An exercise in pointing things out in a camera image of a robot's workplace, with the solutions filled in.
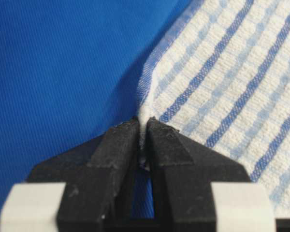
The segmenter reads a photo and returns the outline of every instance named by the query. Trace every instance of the tape strip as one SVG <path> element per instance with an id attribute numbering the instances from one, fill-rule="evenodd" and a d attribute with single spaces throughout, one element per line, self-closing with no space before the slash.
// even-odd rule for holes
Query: tape strip
<path id="1" fill-rule="evenodd" d="M 265 189 L 255 183 L 212 182 L 217 232 L 275 232 Z"/>
<path id="2" fill-rule="evenodd" d="M 65 183 L 15 184 L 0 214 L 0 232 L 58 232 Z"/>

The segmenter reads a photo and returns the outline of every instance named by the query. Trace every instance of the woven texture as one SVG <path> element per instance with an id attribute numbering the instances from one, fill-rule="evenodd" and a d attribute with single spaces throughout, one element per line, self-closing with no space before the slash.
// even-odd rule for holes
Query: woven texture
<path id="1" fill-rule="evenodd" d="M 290 217 L 290 0 L 195 0 L 144 66 L 149 117 L 243 164 Z"/>

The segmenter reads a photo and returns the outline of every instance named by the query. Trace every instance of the white towel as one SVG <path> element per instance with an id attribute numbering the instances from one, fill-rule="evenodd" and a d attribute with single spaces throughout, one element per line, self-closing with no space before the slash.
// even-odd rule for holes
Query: white towel
<path id="1" fill-rule="evenodd" d="M 243 164 L 290 218 L 290 0 L 194 0 L 150 55 L 139 119 Z"/>

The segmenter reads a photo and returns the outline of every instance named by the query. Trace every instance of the blue background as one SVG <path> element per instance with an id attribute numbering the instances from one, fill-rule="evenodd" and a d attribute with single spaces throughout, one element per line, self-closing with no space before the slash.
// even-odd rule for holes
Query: blue background
<path id="1" fill-rule="evenodd" d="M 34 164 L 136 114 L 143 64 L 188 2 L 0 0 L 0 209 Z"/>

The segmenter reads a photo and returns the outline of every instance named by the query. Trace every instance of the cloth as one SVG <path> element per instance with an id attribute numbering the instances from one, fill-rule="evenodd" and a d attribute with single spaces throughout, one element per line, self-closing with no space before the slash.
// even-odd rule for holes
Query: cloth
<path id="1" fill-rule="evenodd" d="M 290 0 L 194 0 L 137 94 L 143 137 L 154 116 L 238 161 L 290 218 Z"/>
<path id="2" fill-rule="evenodd" d="M 136 114 L 143 64 L 190 0 L 0 0 L 0 209 L 32 167 Z"/>

